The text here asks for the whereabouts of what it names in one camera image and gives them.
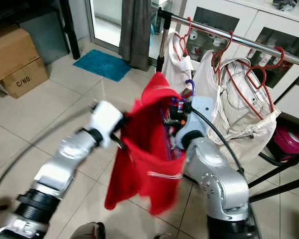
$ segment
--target gray curtain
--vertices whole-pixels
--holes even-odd
[[[147,70],[151,0],[123,0],[119,54],[130,66]]]

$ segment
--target shelf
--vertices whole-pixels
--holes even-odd
[[[297,4],[297,6],[292,12],[283,12],[277,10],[274,6],[272,6],[272,2],[273,2],[272,0],[226,0],[226,1],[231,1],[234,3],[238,3],[240,5],[252,7],[260,11],[265,11],[268,13],[272,13],[299,22],[299,3]]]

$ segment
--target drawstring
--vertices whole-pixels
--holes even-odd
[[[166,175],[166,174],[162,174],[162,173],[155,173],[155,172],[149,171],[148,176],[158,177],[158,178],[168,178],[168,179],[181,179],[183,177],[183,173],[179,173],[176,175]]]

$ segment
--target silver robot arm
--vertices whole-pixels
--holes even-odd
[[[186,150],[184,173],[200,185],[205,195],[209,238],[254,238],[255,227],[249,220],[248,184],[230,167],[215,143],[204,137],[208,124],[190,110],[194,108],[210,119],[212,99],[192,97],[185,104],[178,113],[186,114],[187,120],[175,136],[176,144]]]
[[[186,153],[186,173],[201,185],[208,216],[224,221],[245,220],[249,199],[247,182],[230,167],[214,142],[207,137],[196,138]]]
[[[0,239],[42,239],[49,221],[74,179],[78,165],[97,147],[108,147],[123,114],[108,102],[98,103],[90,123],[62,140],[54,156],[38,171],[20,204],[0,229]]]
[[[112,104],[101,101],[94,109],[89,125],[61,141],[53,158],[38,171],[32,189],[62,198],[78,165],[96,146],[109,146],[110,134],[122,118],[123,114]]]

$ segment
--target cardboard box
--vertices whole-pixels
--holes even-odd
[[[0,85],[10,96],[19,98],[48,79],[41,58],[22,67],[0,81]]]
[[[15,25],[0,30],[0,80],[37,58],[39,55],[25,30]]]

